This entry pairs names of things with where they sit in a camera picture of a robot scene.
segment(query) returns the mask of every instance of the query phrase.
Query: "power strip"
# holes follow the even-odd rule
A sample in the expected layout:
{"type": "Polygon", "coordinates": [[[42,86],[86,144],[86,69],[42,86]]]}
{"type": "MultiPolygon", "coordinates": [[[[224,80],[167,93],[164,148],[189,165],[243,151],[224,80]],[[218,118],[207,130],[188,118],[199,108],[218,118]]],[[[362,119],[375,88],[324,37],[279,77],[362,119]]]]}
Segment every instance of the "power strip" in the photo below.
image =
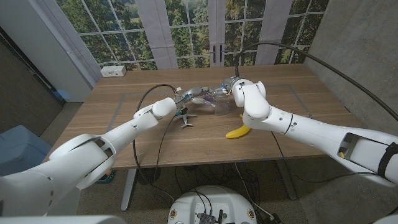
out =
{"type": "Polygon", "coordinates": [[[125,66],[105,66],[101,69],[104,77],[123,77],[126,74],[125,66]]]}

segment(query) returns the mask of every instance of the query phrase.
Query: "yellow banana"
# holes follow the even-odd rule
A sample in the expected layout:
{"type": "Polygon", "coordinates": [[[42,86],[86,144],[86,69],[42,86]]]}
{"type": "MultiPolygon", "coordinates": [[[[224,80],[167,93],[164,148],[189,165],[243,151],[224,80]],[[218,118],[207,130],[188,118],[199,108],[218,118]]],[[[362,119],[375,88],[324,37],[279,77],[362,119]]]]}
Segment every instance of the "yellow banana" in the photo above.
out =
{"type": "Polygon", "coordinates": [[[247,127],[245,124],[243,124],[240,128],[229,132],[228,134],[225,135],[226,138],[228,139],[232,139],[232,138],[237,138],[240,136],[245,135],[246,133],[248,133],[250,131],[250,128],[247,127]]]}

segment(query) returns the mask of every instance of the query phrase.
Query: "concrete wall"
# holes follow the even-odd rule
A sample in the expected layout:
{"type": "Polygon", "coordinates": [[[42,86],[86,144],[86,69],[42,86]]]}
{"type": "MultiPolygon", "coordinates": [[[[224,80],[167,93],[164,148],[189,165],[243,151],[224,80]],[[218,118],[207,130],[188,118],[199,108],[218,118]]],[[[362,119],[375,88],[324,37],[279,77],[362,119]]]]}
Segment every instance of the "concrete wall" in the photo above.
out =
{"type": "Polygon", "coordinates": [[[28,1],[0,0],[0,26],[68,102],[90,88],[28,1]]]}
{"type": "MultiPolygon", "coordinates": [[[[310,54],[373,92],[398,112],[398,2],[330,0],[310,54]]],[[[370,97],[309,58],[320,80],[368,128],[398,135],[398,122],[370,97]]]]}

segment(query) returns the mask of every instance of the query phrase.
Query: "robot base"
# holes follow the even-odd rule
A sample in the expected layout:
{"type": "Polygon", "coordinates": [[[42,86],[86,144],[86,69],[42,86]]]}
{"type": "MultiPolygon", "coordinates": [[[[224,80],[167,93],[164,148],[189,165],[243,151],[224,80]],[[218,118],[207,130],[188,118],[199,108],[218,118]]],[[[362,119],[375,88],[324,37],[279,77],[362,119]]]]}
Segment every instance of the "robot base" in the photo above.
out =
{"type": "Polygon", "coordinates": [[[250,202],[235,191],[222,186],[206,185],[197,187],[196,192],[187,192],[177,199],[169,212],[168,224],[175,223],[214,223],[222,217],[223,223],[257,223],[254,209],[250,202]]]}

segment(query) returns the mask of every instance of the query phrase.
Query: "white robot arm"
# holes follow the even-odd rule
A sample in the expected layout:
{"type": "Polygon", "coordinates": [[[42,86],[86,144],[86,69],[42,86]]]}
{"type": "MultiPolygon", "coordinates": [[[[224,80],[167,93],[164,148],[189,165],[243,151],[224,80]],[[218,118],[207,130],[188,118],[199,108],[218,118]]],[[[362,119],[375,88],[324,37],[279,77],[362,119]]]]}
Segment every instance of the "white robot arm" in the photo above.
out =
{"type": "Polygon", "coordinates": [[[105,134],[82,134],[67,141],[48,162],[0,177],[0,216],[45,215],[73,188],[84,189],[101,178],[132,140],[176,109],[173,99],[160,100],[105,134]]]}
{"type": "Polygon", "coordinates": [[[371,181],[388,187],[398,184],[397,136],[326,124],[280,110],[269,105],[261,82],[230,78],[223,83],[232,88],[236,106],[244,107],[246,126],[280,133],[315,147],[353,172],[373,173],[362,175],[371,181]]]}

